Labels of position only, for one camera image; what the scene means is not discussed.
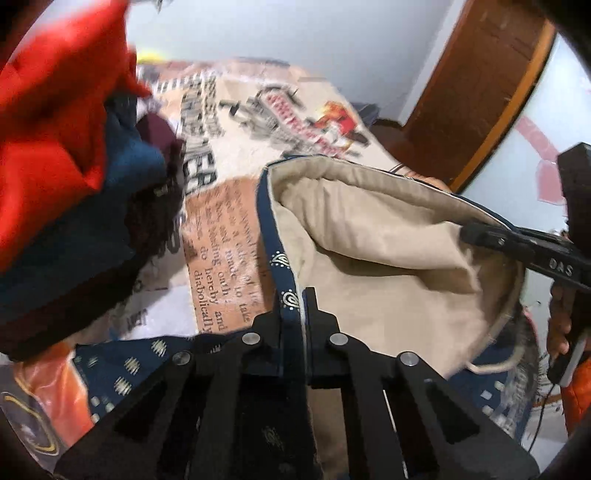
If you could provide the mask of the person right hand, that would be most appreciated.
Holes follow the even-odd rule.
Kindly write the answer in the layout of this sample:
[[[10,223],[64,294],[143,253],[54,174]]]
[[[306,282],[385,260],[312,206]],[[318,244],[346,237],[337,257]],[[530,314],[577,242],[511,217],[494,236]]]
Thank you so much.
[[[571,313],[575,291],[555,282],[550,290],[547,351],[552,359],[569,351],[566,336],[572,328]]]

